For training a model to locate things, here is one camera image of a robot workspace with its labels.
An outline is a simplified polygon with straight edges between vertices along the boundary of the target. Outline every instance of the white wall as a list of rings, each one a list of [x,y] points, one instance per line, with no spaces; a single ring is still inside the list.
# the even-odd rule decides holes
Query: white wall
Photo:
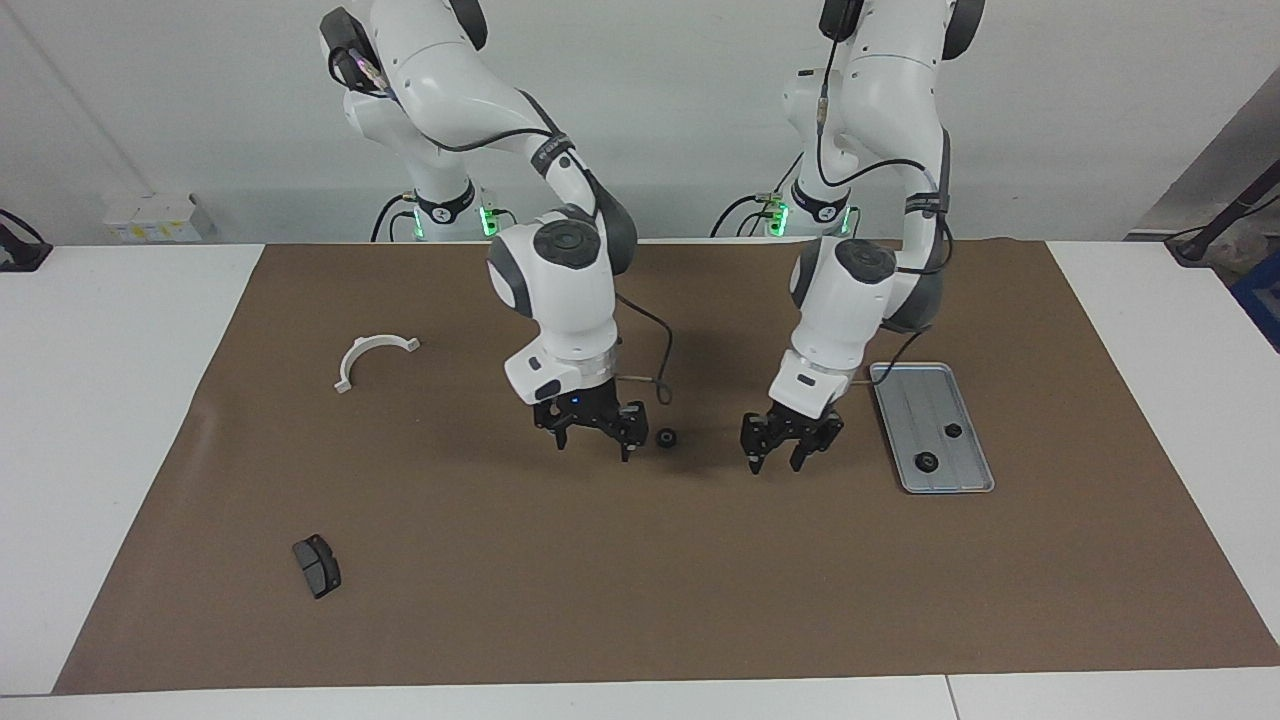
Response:
[[[342,118],[316,32],[335,4],[0,0],[0,204],[95,242],[99,196],[136,184],[132,164],[152,190],[196,192],[227,240],[362,240],[406,182]],[[826,58],[819,6],[484,0],[484,56],[573,135],[644,234],[696,236],[794,156],[778,94]],[[989,1],[940,90],[952,225],[1123,237],[1276,68],[1277,35],[1275,0]],[[52,72],[32,70],[40,53]],[[83,111],[50,90],[59,76]],[[517,213],[553,202],[511,156],[479,154],[472,170]],[[883,182],[856,202],[869,233],[896,232],[901,199]]]

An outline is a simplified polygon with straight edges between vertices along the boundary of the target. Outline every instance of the black object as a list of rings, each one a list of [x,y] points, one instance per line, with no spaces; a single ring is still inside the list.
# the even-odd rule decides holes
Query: black object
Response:
[[[707,233],[707,237],[716,237],[716,233],[719,232],[719,228],[721,225],[724,224],[724,220],[727,220],[728,217],[733,214],[733,210],[737,210],[739,208],[746,205],[748,202],[759,202],[759,200],[756,200],[754,195],[744,195],[742,197],[739,197],[733,202],[730,202],[730,206],[724,208],[724,211],[721,213],[721,217],[716,219],[716,224],[712,225],[712,232]]]
[[[558,393],[559,383],[552,382]],[[623,462],[649,439],[649,418],[644,402],[620,406],[616,379],[540,401],[534,405],[534,425],[554,436],[559,450],[564,450],[568,443],[568,428],[572,425],[595,428],[618,442]]]
[[[791,302],[797,310],[804,306],[804,299],[809,296],[809,286],[813,284],[813,274],[818,270],[820,255],[822,238],[805,242],[800,250],[800,272],[796,274],[796,286],[791,288]]]
[[[360,72],[360,65],[351,56],[351,51],[356,50],[366,60],[376,65],[379,70],[383,69],[378,60],[378,53],[374,51],[374,44],[369,41],[365,26],[360,24],[360,20],[353,18],[344,8],[335,8],[320,20],[320,35],[324,36],[325,45],[329,46],[330,74],[334,70],[340,73],[342,79],[339,82],[351,90],[365,94],[379,92],[374,81]]]
[[[636,229],[631,213],[627,213],[627,209],[608,190],[604,190],[600,181],[595,179],[595,173],[582,170],[582,174],[586,176],[586,182],[591,186],[591,193],[595,196],[595,211],[604,218],[609,266],[614,275],[621,275],[635,260],[636,246],[640,243],[640,231]]]
[[[671,450],[672,447],[676,447],[677,442],[680,442],[680,437],[676,434],[676,430],[671,428],[662,428],[658,430],[658,434],[653,441],[658,445],[658,447]]]
[[[932,452],[922,452],[915,456],[915,466],[922,473],[933,473],[938,469],[938,456]]]
[[[394,215],[392,215],[390,222],[387,223],[387,231],[392,238],[392,242],[396,242],[396,220],[402,220],[402,219],[413,220],[415,223],[417,223],[417,215],[415,215],[412,210],[404,210],[402,213],[396,213]]]
[[[893,254],[869,240],[842,240],[835,255],[849,277],[863,284],[882,283],[897,270]]]
[[[818,18],[818,29],[835,42],[844,42],[858,28],[863,0],[827,0]]]
[[[1199,234],[1183,245],[1174,245],[1170,249],[1174,254],[1174,259],[1178,260],[1180,265],[1196,266],[1204,259],[1204,252],[1208,251],[1208,246],[1213,245],[1213,241],[1217,240],[1226,231],[1226,228],[1231,227],[1240,218],[1244,218],[1256,210],[1254,205],[1257,205],[1258,201],[1262,200],[1262,196],[1277,184],[1280,184],[1280,160],[1272,163],[1266,172],[1258,176],[1258,179],[1253,181],[1253,184],[1245,188],[1244,192],[1235,199],[1235,201],[1219,213],[1219,215],[1213,218],[1213,220],[1206,225]]]
[[[653,320],[654,324],[657,324],[659,328],[663,329],[663,332],[667,333],[667,348],[662,351],[662,363],[658,365],[658,374],[654,375],[650,382],[653,382],[653,391],[654,395],[658,397],[658,405],[671,405],[672,401],[671,386],[667,384],[666,377],[667,377],[667,364],[671,363],[671,351],[676,346],[676,331],[672,329],[671,323],[645,310],[640,305],[636,305],[635,302],[627,300],[626,296],[623,296],[621,292],[614,293],[614,296],[618,299],[618,302],[635,310],[636,314],[649,320]],[[618,345],[622,345],[621,337],[618,337]]]
[[[0,263],[0,273],[33,273],[38,270],[40,265],[45,263],[45,258],[49,258],[49,254],[54,251],[54,246],[45,242],[40,233],[22,218],[6,211],[0,211],[0,214],[12,219],[37,241],[35,245],[24,242],[13,234],[13,231],[0,224],[0,247],[4,247],[5,252],[13,258],[13,260]]]
[[[600,233],[582,220],[552,220],[534,233],[534,252],[552,265],[590,268],[600,256]]]
[[[814,452],[826,452],[831,443],[845,429],[845,421],[840,414],[827,409],[822,419],[806,418],[795,410],[774,402],[773,407],[764,415],[748,413],[742,416],[742,452],[746,454],[746,464],[751,474],[759,475],[764,466],[764,457],[773,452],[788,439],[799,441],[791,451],[791,469],[796,473],[804,466],[804,461]]]
[[[445,202],[433,202],[419,195],[416,190],[413,191],[413,200],[417,202],[417,206],[438,225],[452,224],[453,220],[457,220],[475,202],[475,199],[476,186],[470,178],[467,179],[467,188],[462,191],[462,195]]]
[[[338,559],[333,556],[329,543],[320,536],[311,536],[305,541],[293,543],[293,556],[302,566],[302,577],[307,579],[307,587],[316,600],[332,593],[342,584],[342,573],[338,571]]]
[[[805,192],[804,188],[800,187],[799,179],[791,183],[791,197],[795,200],[796,206],[808,213],[815,223],[835,222],[836,215],[840,215],[840,211],[845,209],[845,205],[849,205],[849,192],[846,192],[840,200],[827,202]]]
[[[458,24],[471,40],[476,50],[481,50],[489,41],[489,23],[484,19],[484,10],[480,9],[479,0],[453,0],[453,17],[458,18]]]
[[[397,204],[408,202],[406,197],[407,197],[406,193],[401,192],[393,195],[390,200],[388,200],[387,204],[383,205],[383,209],[378,211],[378,219],[374,220],[374,229],[369,233],[369,242],[378,242],[378,233],[383,231],[383,220],[387,219],[387,214],[390,213],[392,208],[394,208]]]
[[[955,10],[951,12],[951,23],[947,26],[947,37],[942,45],[942,59],[955,60],[973,44],[978,35],[978,26],[982,23],[982,12],[987,6],[987,0],[959,0]]]
[[[538,110],[539,106],[534,105],[534,109]],[[544,115],[543,118],[544,118],[543,122],[547,123],[548,127],[554,127],[547,115]],[[573,160],[566,156],[564,152],[568,152],[575,147],[576,146],[573,145],[573,141],[570,140],[567,135],[564,135],[563,132],[556,132],[556,135],[547,138],[547,142],[539,145],[538,150],[534,150],[534,156],[529,159],[529,164],[534,167],[534,170],[539,176],[547,178],[547,172],[552,169],[552,165],[556,163],[557,159],[561,160],[562,168],[568,168],[570,165],[573,164]]]

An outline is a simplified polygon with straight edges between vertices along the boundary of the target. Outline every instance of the black brake pad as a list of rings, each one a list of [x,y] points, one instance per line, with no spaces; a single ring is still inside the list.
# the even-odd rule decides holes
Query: black brake pad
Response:
[[[329,543],[320,536],[311,536],[305,541],[293,543],[293,556],[302,566],[302,577],[307,579],[307,587],[316,600],[329,594],[342,584],[342,573],[338,571],[338,559],[333,556]]]

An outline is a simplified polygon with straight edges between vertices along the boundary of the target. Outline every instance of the brown mat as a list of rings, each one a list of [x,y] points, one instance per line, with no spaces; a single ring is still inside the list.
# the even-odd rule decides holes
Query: brown mat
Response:
[[[269,247],[56,692],[1280,665],[1044,246],[965,243],[908,354],[960,380],[997,482],[966,497],[897,488],[865,388],[832,452],[753,478],[797,249],[641,250],[621,288],[678,329],[650,418],[681,445],[622,465],[532,428],[502,363],[534,325],[483,247]],[[618,316],[652,372],[660,331]],[[422,350],[337,395],[374,333]]]

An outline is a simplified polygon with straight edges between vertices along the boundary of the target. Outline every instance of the gray joint cap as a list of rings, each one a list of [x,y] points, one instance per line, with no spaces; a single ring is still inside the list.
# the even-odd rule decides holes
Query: gray joint cap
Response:
[[[836,246],[836,260],[860,283],[877,284],[893,277],[893,254],[865,240],[845,240]]]

